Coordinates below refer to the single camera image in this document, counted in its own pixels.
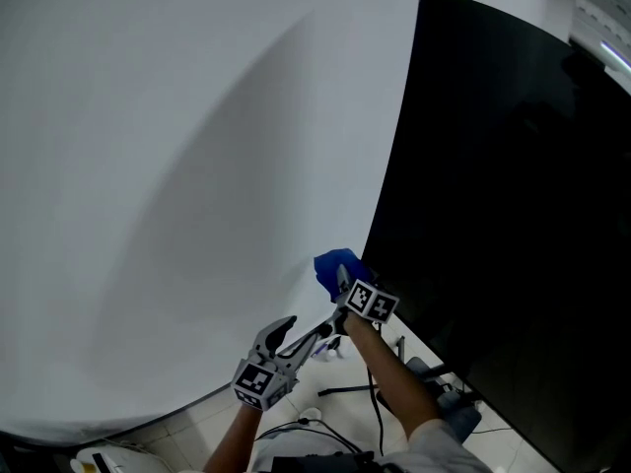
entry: black panel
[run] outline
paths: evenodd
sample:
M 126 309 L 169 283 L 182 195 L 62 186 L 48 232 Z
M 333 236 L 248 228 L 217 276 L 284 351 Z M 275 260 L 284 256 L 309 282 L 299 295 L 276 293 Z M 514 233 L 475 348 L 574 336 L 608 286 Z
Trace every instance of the black panel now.
M 420 0 L 364 261 L 412 330 L 553 464 L 611 463 L 631 409 L 630 97 L 469 0 Z

